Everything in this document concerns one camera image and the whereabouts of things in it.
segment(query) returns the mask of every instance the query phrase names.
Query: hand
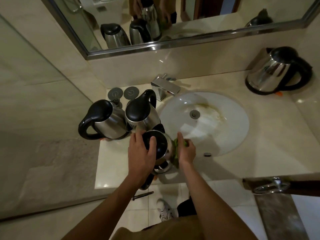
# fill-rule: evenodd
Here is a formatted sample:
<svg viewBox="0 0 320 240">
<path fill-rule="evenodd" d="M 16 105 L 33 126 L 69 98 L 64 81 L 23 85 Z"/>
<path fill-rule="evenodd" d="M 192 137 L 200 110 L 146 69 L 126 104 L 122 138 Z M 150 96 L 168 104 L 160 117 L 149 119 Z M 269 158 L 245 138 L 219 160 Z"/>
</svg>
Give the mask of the hand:
<svg viewBox="0 0 320 240">
<path fill-rule="evenodd" d="M 150 138 L 150 148 L 147 150 L 142 140 L 142 132 L 137 131 L 131 134 L 128 148 L 128 176 L 137 183 L 138 187 L 143 185 L 154 169 L 156 163 L 156 148 L 157 141 L 154 136 Z"/>
<path fill-rule="evenodd" d="M 196 147 L 190 139 L 184 139 L 181 132 L 178 132 L 178 160 L 179 167 L 183 170 L 186 165 L 193 165 L 193 160 L 196 157 Z"/>
<path fill-rule="evenodd" d="M 141 0 L 134 0 L 133 1 L 133 10 L 138 17 L 141 15 L 142 9 L 143 9 L 143 7 L 142 7 Z"/>
<path fill-rule="evenodd" d="M 171 15 L 166 9 L 166 0 L 160 0 L 159 4 L 161 14 L 162 14 L 162 19 L 165 20 L 165 18 L 168 19 L 168 24 L 171 26 Z"/>
</svg>

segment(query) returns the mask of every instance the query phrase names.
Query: sink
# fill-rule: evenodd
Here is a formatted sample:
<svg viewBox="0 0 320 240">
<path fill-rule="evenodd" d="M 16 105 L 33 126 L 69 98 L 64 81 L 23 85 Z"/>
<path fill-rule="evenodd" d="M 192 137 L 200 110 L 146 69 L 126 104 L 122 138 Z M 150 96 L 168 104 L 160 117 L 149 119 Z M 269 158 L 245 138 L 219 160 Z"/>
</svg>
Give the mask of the sink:
<svg viewBox="0 0 320 240">
<path fill-rule="evenodd" d="M 234 100 L 213 92 L 189 92 L 170 99 L 160 111 L 166 133 L 180 131 L 196 146 L 197 156 L 220 156 L 239 146 L 249 131 L 249 118 Z"/>
</svg>

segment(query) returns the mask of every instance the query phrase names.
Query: green cloth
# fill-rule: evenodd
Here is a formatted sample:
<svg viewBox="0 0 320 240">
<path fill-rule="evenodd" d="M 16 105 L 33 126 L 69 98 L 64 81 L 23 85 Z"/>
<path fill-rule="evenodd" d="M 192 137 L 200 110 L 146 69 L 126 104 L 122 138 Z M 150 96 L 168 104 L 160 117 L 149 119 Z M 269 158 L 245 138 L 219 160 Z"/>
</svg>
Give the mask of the green cloth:
<svg viewBox="0 0 320 240">
<path fill-rule="evenodd" d="M 176 168 L 179 168 L 179 160 L 178 160 L 178 138 L 175 138 L 174 139 L 174 145 L 176 147 L 176 152 L 174 154 L 174 158 L 173 158 L 173 161 L 172 161 L 172 164 L 176 167 Z M 186 141 L 184 141 L 184 146 L 186 147 L 188 144 Z"/>
</svg>

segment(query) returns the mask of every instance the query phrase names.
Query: shoe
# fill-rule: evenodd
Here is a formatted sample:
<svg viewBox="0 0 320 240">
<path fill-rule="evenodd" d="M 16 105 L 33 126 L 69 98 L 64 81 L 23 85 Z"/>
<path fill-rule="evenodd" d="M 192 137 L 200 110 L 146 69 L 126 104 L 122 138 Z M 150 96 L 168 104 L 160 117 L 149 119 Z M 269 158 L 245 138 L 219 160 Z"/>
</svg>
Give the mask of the shoe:
<svg viewBox="0 0 320 240">
<path fill-rule="evenodd" d="M 160 213 L 160 219 L 162 222 L 174 218 L 170 206 L 163 199 L 157 200 L 157 208 Z"/>
</svg>

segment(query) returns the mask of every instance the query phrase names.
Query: faucet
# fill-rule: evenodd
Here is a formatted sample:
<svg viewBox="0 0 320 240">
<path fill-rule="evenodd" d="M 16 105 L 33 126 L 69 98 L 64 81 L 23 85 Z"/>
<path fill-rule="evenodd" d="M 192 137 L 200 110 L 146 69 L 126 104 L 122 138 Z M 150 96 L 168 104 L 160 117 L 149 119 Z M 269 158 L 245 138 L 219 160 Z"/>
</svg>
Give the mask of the faucet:
<svg viewBox="0 0 320 240">
<path fill-rule="evenodd" d="M 167 74 L 160 76 L 156 76 L 155 79 L 151 82 L 152 90 L 155 92 L 157 100 L 161 101 L 166 97 L 166 92 L 175 96 L 181 89 L 176 84 L 169 82 L 170 80 L 175 81 L 175 78 L 167 78 L 165 79 Z"/>
</svg>

